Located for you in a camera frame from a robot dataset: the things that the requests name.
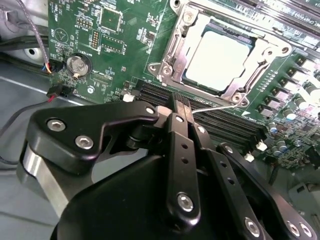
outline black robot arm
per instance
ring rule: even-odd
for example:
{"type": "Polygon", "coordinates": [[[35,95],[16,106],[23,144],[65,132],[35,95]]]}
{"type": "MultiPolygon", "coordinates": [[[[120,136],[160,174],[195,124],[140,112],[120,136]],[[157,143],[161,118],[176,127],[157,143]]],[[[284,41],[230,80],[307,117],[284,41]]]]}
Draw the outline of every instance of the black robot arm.
{"type": "Polygon", "coordinates": [[[53,205],[56,240],[317,239],[234,147],[213,145],[177,94],[157,108],[135,101],[37,111],[18,175],[53,205]],[[148,155],[92,182],[98,158],[139,148],[148,155]]]}

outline motherboard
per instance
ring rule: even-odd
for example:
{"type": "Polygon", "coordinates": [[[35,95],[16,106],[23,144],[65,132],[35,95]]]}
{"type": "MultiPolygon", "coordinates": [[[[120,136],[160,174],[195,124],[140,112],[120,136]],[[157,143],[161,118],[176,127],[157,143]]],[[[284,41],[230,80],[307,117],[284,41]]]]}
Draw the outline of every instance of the motherboard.
{"type": "Polygon", "coordinates": [[[320,167],[319,0],[49,0],[51,76],[93,103],[190,99],[248,161],[320,167]]]}

